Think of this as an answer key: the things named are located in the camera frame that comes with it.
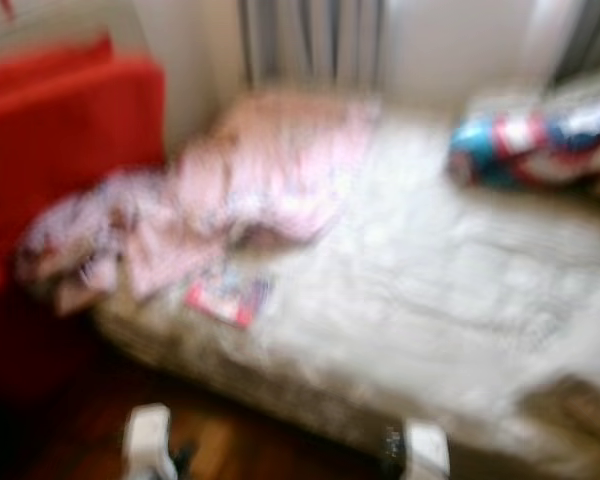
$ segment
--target mattress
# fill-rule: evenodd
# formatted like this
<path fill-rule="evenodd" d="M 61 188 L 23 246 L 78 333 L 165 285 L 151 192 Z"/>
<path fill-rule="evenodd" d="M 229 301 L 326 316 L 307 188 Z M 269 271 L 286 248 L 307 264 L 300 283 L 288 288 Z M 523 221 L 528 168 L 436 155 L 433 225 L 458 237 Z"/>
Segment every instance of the mattress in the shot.
<path fill-rule="evenodd" d="M 600 442 L 526 405 L 565 372 L 600 382 L 600 206 L 454 187 L 450 126 L 387 113 L 322 239 L 232 255 L 274 279 L 248 330 L 185 307 L 187 281 L 143 303 L 122 282 L 96 309 L 99 330 L 150 366 L 371 453 L 387 422 L 418 418 L 537 472 L 600 479 Z"/>

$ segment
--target red couch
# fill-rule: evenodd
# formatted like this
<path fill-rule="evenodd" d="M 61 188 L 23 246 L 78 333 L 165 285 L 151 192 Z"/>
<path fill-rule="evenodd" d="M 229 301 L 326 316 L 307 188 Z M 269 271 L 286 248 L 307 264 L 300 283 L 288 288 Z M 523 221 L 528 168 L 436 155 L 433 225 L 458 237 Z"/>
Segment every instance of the red couch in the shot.
<path fill-rule="evenodd" d="M 90 355 L 76 322 L 13 285 L 10 259 L 29 222 L 107 172 L 163 161 L 164 81 L 149 59 L 108 41 L 0 63 L 0 398 L 44 398 Z"/>

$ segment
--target gray curtain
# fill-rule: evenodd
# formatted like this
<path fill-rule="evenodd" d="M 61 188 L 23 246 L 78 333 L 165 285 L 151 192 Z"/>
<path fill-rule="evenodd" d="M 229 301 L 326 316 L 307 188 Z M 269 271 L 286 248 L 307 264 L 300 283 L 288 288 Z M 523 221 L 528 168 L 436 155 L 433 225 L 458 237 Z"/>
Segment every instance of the gray curtain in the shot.
<path fill-rule="evenodd" d="M 600 67 L 600 0 L 583 0 L 580 18 L 555 75 L 560 81 Z"/>
<path fill-rule="evenodd" d="M 383 4 L 384 0 L 240 0 L 251 83 L 373 89 Z"/>

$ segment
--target wooden floor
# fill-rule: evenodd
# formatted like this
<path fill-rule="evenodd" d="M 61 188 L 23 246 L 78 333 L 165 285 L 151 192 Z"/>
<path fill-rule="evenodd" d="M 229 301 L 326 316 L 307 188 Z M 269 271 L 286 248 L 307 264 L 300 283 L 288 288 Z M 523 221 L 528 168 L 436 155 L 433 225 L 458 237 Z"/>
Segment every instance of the wooden floor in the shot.
<path fill-rule="evenodd" d="M 8 478 L 120 479 L 127 415 L 152 402 L 171 409 L 172 447 L 187 441 L 197 446 L 194 480 L 379 478 L 371 458 L 116 355 L 107 355 L 61 395 Z"/>

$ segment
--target pink cloth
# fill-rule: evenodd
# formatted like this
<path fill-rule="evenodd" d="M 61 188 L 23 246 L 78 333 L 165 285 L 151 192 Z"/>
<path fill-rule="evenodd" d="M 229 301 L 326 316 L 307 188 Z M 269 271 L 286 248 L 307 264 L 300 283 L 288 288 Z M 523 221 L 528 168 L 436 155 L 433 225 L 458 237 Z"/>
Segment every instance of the pink cloth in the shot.
<path fill-rule="evenodd" d="M 340 212 L 377 113 L 370 102 L 250 95 L 171 173 L 114 175 L 48 211 L 17 273 L 61 276 L 56 305 L 69 312 L 115 287 L 119 254 L 143 298 L 222 261 L 229 243 L 308 242 Z"/>

